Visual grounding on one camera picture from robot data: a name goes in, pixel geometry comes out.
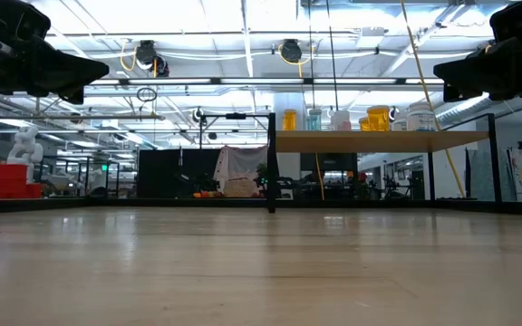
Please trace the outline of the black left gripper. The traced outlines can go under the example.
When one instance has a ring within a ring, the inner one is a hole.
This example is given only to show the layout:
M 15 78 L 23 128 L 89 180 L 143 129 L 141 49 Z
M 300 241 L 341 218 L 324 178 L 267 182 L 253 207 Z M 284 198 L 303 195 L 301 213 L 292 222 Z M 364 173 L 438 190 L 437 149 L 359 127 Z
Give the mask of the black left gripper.
M 110 68 L 54 49 L 44 41 L 50 28 L 50 19 L 33 5 L 0 0 L 0 92 L 53 93 L 63 101 L 83 103 L 85 87 Z

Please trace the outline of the white bottle blue label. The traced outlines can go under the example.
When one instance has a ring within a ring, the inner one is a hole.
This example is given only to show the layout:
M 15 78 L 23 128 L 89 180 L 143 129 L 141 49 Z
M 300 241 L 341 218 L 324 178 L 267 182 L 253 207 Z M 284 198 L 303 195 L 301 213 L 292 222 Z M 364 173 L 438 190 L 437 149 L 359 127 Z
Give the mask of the white bottle blue label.
M 409 107 L 406 118 L 409 131 L 436 131 L 435 115 L 428 102 L 416 102 Z

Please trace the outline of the amber pill bottle yellow label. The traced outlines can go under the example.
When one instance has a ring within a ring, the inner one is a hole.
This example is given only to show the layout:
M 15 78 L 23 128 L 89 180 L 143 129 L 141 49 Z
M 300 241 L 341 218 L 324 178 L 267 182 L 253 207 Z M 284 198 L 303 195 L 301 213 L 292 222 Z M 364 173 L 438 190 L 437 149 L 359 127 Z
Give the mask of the amber pill bottle yellow label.
M 390 131 L 390 107 L 372 106 L 367 109 L 367 116 L 371 131 Z

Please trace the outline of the clear pill bottle mixed pills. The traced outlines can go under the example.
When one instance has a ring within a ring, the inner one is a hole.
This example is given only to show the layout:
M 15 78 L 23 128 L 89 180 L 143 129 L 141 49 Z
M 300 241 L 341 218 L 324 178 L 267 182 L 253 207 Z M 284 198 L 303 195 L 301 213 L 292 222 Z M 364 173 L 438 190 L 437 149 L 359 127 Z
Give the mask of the clear pill bottle mixed pills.
M 331 129 L 334 131 L 351 131 L 351 115 L 348 110 L 337 110 L 331 117 Z

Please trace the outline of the red storage crate stack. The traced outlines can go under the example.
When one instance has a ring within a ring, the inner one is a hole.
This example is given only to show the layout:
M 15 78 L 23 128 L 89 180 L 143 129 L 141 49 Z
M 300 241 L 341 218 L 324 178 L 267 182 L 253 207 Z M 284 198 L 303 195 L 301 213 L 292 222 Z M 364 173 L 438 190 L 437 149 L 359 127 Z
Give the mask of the red storage crate stack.
M 0 199 L 36 199 L 42 185 L 27 179 L 26 165 L 0 165 Z

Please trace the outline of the black partition panel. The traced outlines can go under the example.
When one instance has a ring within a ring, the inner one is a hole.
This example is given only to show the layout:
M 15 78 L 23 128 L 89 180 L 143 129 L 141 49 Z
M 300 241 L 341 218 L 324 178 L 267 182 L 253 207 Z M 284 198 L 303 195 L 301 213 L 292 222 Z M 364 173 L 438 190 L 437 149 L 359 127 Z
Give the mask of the black partition panel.
M 217 197 L 224 197 L 226 181 L 214 179 L 214 170 L 222 148 L 141 151 L 137 196 L 178 199 L 213 192 Z

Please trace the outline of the white draped cloth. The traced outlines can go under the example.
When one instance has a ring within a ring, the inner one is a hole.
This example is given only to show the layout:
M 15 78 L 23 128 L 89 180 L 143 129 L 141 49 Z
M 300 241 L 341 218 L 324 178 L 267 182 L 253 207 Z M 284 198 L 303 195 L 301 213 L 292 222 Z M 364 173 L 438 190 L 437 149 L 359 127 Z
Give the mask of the white draped cloth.
M 252 149 L 223 147 L 218 155 L 214 170 L 216 181 L 227 181 L 237 178 L 257 178 L 257 168 L 267 162 L 268 146 Z

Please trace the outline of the woven wicker basket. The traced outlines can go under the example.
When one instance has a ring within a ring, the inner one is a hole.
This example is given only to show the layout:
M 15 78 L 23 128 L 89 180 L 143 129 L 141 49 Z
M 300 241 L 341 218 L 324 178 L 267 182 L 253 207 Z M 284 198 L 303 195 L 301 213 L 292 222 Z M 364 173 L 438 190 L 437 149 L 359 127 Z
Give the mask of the woven wicker basket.
M 257 192 L 256 182 L 246 178 L 233 178 L 225 182 L 223 194 L 225 197 L 252 197 Z

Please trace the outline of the silver ceiling air duct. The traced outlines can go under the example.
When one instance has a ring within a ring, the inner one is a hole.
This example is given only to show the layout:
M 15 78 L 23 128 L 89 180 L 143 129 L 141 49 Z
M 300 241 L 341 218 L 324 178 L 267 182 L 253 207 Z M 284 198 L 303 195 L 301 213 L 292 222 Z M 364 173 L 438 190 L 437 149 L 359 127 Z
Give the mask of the silver ceiling air duct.
M 492 101 L 487 95 L 482 95 L 459 104 L 444 104 L 439 107 L 436 117 L 441 127 L 445 127 L 485 113 L 494 113 L 498 116 L 517 112 L 520 109 L 522 109 L 522 98 Z

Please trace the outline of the black metal table frame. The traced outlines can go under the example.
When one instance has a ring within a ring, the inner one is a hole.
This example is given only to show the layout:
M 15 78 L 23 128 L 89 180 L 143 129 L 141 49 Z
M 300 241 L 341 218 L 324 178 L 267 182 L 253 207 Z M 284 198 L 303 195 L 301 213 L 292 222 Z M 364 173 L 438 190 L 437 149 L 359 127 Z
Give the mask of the black metal table frame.
M 213 208 L 266 208 L 273 212 L 278 208 L 340 208 L 340 209 L 448 209 L 477 213 L 522 215 L 522 202 L 488 202 L 475 200 L 423 200 L 423 201 L 293 201 L 279 200 L 270 206 L 264 199 L 116 199 L 100 197 L 49 198 L 49 199 L 0 199 L 0 213 L 69 209 L 92 206 L 107 207 L 213 207 Z

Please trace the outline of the black metal gantry frame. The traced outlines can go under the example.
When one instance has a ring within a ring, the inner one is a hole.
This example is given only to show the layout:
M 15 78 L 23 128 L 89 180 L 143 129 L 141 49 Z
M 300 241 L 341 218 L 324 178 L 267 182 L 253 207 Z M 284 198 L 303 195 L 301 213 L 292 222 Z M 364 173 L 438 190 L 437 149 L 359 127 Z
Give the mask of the black metal gantry frame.
M 220 129 L 212 129 L 211 127 L 218 120 L 247 120 L 251 119 L 257 123 L 263 130 L 270 135 L 276 130 L 276 117 L 274 113 L 271 114 L 248 114 L 248 113 L 225 113 L 225 114 L 201 114 L 198 123 L 198 134 L 202 136 L 204 133 L 221 133 Z

